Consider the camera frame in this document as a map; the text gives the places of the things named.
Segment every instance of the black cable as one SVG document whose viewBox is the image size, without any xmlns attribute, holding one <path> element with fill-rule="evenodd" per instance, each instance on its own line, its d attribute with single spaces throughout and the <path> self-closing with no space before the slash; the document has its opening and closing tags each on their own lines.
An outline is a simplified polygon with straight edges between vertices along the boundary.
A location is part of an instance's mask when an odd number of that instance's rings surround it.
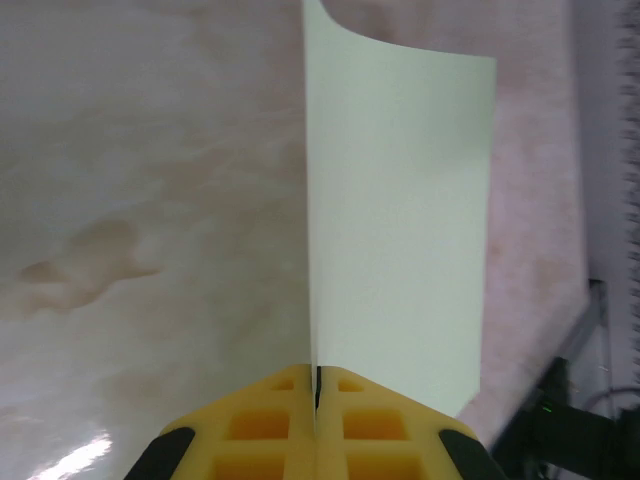
<svg viewBox="0 0 640 480">
<path fill-rule="evenodd" d="M 596 393 L 595 395 L 592 395 L 591 397 L 589 397 L 586 402 L 584 402 L 582 410 L 584 410 L 586 412 L 590 412 L 602 400 L 604 400 L 606 398 L 614 397 L 616 395 L 622 395 L 622 394 L 625 394 L 625 393 L 626 394 L 629 394 L 629 393 L 640 394 L 640 387 L 633 387 L 633 386 L 617 387 L 617 388 L 611 388 L 611 389 L 606 390 L 604 392 Z M 556 469 L 556 472 L 553 474 L 552 480 L 559 480 L 561 473 L 562 473 L 562 468 L 558 467 Z"/>
</svg>

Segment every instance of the beige marble countertop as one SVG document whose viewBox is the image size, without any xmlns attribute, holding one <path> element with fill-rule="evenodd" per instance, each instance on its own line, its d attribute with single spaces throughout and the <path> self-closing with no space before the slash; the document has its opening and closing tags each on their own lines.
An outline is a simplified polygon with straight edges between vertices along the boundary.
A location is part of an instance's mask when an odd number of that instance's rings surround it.
<svg viewBox="0 0 640 480">
<path fill-rule="evenodd" d="M 327 3 L 375 38 L 498 58 L 482 390 L 461 415 L 488 442 L 586 298 L 568 7 Z M 299 14 L 0 5 L 7 478 L 122 477 L 170 420 L 308 362 Z"/>
</svg>

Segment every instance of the black rubber edge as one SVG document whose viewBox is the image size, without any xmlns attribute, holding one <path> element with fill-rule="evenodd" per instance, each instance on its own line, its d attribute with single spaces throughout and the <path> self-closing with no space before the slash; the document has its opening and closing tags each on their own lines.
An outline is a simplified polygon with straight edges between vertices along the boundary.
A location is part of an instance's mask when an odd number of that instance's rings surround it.
<svg viewBox="0 0 640 480">
<path fill-rule="evenodd" d="M 531 470 L 527 459 L 532 454 L 534 412 L 545 400 L 566 405 L 569 398 L 568 361 L 555 357 L 540 381 L 529 392 L 520 409 L 511 418 L 490 448 L 491 456 L 509 478 L 526 478 Z"/>
<path fill-rule="evenodd" d="M 169 480 L 195 435 L 193 429 L 181 427 L 155 438 L 124 480 Z"/>
<path fill-rule="evenodd" d="M 533 413 L 530 451 L 581 477 L 637 478 L 609 475 L 614 434 L 615 422 L 609 418 L 545 400 Z"/>
<path fill-rule="evenodd" d="M 456 430 L 441 430 L 438 435 L 462 480 L 507 480 L 479 441 Z"/>
<path fill-rule="evenodd" d="M 322 367 L 316 367 L 316 410 L 320 405 L 320 392 L 322 391 Z"/>
</svg>

